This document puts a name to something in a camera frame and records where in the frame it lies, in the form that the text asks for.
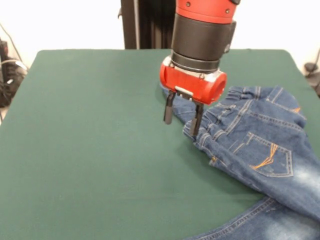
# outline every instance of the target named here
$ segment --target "black cylindrical joint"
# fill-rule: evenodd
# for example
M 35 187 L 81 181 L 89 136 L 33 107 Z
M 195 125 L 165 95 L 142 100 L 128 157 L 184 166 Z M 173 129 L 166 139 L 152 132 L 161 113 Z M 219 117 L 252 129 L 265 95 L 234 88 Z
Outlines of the black cylindrical joint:
M 175 15 L 172 36 L 172 61 L 194 72 L 212 72 L 228 51 L 235 30 L 231 24 L 210 23 Z

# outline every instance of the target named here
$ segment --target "jeans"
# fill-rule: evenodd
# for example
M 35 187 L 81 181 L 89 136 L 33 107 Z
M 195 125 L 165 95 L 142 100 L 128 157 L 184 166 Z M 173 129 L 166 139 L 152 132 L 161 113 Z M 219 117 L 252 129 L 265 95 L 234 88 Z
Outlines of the jeans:
M 268 237 L 267 226 L 273 223 L 279 228 L 282 226 L 282 232 L 299 230 L 297 232 L 303 234 L 301 226 L 311 229 L 308 231 L 311 235 L 295 238 L 300 236 L 297 233 L 279 239 L 320 239 L 320 161 L 303 130 L 306 118 L 290 93 L 280 86 L 231 87 L 225 99 L 205 111 L 196 137 L 189 134 L 195 115 L 194 104 L 176 96 L 173 112 L 186 123 L 184 134 L 209 156 L 211 166 L 268 195 L 273 201 L 269 205 L 272 211 L 261 210 L 254 215 L 251 215 L 252 209 L 245 212 L 251 220 L 245 218 L 244 224 L 237 225 L 231 231 L 235 234 L 233 238 L 221 239 L 237 239 L 236 236 L 248 234 L 254 237 L 244 239 L 277 239 Z M 257 203 L 253 209 L 260 209 L 261 204 Z M 242 222 L 243 217 L 233 221 Z
M 186 240 L 319 240 L 320 224 L 265 197 L 210 232 Z

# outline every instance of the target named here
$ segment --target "green felt surface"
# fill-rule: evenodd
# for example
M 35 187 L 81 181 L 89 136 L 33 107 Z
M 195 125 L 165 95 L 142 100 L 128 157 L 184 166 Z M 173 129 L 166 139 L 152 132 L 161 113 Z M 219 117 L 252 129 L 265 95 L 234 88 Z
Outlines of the green felt surface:
M 41 51 L 0 127 L 0 239 L 178 240 L 216 228 L 262 195 L 208 166 L 163 123 L 168 50 Z M 308 117 L 320 106 L 282 50 L 232 50 L 229 86 L 282 85 Z

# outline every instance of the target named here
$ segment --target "back pocket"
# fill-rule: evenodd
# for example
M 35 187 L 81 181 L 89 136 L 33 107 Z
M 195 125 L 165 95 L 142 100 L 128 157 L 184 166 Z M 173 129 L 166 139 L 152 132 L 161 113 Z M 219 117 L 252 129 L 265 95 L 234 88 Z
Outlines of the back pocket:
M 248 132 L 241 142 L 236 142 L 229 150 L 243 159 L 249 168 L 266 177 L 293 176 L 291 151 L 252 132 Z

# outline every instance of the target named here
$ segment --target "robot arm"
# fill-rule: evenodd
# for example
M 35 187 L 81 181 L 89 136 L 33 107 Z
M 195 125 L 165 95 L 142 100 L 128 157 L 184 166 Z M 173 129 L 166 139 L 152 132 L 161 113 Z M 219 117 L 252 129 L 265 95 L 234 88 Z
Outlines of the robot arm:
M 240 0 L 176 0 L 172 52 L 162 62 L 160 81 L 169 89 L 164 122 L 172 121 L 172 104 L 179 96 L 196 104 L 190 134 L 196 136 L 204 104 L 223 93 L 227 75 L 220 71 L 221 57 L 230 49 Z

